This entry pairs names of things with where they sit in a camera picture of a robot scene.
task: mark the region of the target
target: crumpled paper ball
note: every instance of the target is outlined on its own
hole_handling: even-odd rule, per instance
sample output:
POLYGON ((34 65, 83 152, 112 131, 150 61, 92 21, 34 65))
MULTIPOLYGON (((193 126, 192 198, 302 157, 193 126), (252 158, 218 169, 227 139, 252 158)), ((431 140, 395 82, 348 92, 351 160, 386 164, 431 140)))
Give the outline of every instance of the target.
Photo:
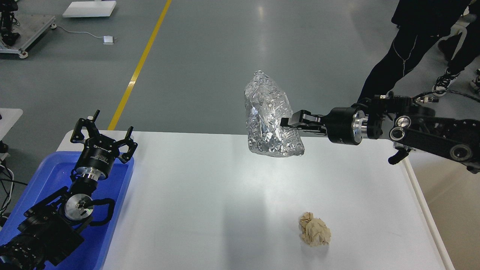
POLYGON ((332 233, 321 219, 313 218, 313 213, 305 212, 300 218, 301 238, 309 246, 328 245, 332 233))

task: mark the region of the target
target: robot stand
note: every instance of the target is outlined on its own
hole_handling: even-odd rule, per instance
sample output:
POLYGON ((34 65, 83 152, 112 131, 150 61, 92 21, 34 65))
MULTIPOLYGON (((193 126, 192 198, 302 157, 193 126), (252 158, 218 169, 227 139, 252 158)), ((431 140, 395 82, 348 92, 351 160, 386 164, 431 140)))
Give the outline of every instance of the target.
POLYGON ((12 46, 6 45, 0 39, 0 53, 15 53, 20 58, 26 58, 28 53, 25 49, 30 46, 47 28, 55 29, 55 16, 53 15, 15 15, 20 26, 14 25, 13 32, 19 33, 20 37, 12 46))

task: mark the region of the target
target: white tabletop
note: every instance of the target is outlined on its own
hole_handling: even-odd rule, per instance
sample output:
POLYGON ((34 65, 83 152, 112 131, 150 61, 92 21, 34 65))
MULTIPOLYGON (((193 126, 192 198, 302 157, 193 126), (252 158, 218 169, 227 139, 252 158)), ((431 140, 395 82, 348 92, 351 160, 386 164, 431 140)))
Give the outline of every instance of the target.
POLYGON ((5 137, 7 132, 18 121, 23 112, 24 111, 21 109, 0 108, 0 114, 2 116, 2 119, 0 119, 0 140, 5 137))
MULTIPOLYGON (((58 150, 82 149, 70 135, 58 150)), ((411 173, 387 162, 389 141, 304 137, 304 156, 275 159, 252 154, 245 135, 133 135, 133 176, 105 270, 445 269, 411 173), (300 239, 306 211, 331 229, 329 246, 300 239)))

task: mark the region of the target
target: wire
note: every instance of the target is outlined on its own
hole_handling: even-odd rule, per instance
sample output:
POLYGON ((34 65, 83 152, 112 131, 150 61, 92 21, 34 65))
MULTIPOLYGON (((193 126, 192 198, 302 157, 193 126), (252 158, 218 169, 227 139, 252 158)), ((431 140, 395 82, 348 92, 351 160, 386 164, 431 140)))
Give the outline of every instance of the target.
POLYGON ((27 183, 20 182, 20 181, 14 181, 14 180, 10 180, 10 179, 0 179, 0 180, 7 181, 7 182, 12 182, 12 183, 16 183, 16 184, 28 185, 27 183))
POLYGON ((3 200, 2 206, 0 208, 0 215, 1 216, 3 216, 3 213, 7 210, 8 206, 12 202, 12 193, 13 193, 13 189, 15 188, 15 182, 17 182, 17 181, 15 181, 15 174, 13 174, 13 172, 9 168, 6 167, 7 163, 5 161, 3 161, 3 164, 4 165, 0 164, 0 167, 2 167, 4 169, 4 170, 2 170, 2 173, 5 174, 10 179, 0 179, 3 190, 5 191, 5 193, 7 195, 5 197, 5 199, 3 200), (7 189, 6 189, 3 181, 10 182, 10 191, 9 192, 7 192, 7 189))
POLYGON ((60 27, 61 29, 65 30, 65 31, 68 32, 68 33, 74 33, 74 34, 89 34, 89 35, 91 35, 92 37, 103 38, 103 37, 97 37, 97 36, 95 36, 95 35, 93 35, 93 34, 91 34, 91 33, 88 33, 88 32, 68 31, 67 29, 61 27, 60 25, 57 25, 57 26, 60 27))
POLYGON ((469 94, 465 94, 465 93, 458 92, 458 91, 453 91, 453 90, 435 90, 435 91, 428 91, 428 92, 424 92, 424 93, 418 94, 418 95, 414 96, 412 99, 415 100, 415 102, 416 102, 416 99, 417 99, 417 98, 421 98, 421 97, 424 97, 424 96, 426 96, 426 95, 433 94, 433 93, 443 93, 443 92, 461 95, 461 96, 464 96, 464 97, 466 97, 466 98, 472 99, 472 100, 480 103, 480 98, 476 98, 476 97, 471 96, 471 95, 469 95, 469 94))

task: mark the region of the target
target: blue plastic bin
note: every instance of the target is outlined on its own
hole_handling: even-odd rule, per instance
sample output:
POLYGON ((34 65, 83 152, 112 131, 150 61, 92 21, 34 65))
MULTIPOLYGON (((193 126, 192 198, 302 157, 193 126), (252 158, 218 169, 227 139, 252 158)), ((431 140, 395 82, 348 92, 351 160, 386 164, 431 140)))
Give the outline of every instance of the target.
MULTIPOLYGON (((70 172, 79 156, 80 152, 60 151, 50 154, 42 161, 0 231, 0 245, 6 244, 20 233, 17 227, 25 220, 23 216, 25 211, 61 187, 70 187, 72 184, 70 172)), ((132 159, 122 164, 118 159, 115 160, 108 179, 99 181, 98 188, 92 195, 93 199, 112 198, 116 201, 112 220, 104 226, 87 227, 81 232, 85 241, 58 266, 55 267, 47 262, 46 270, 99 270, 102 268, 132 177, 133 162, 132 159)), ((107 209, 106 205, 96 206, 93 213, 94 220, 103 220, 107 215, 107 209)))

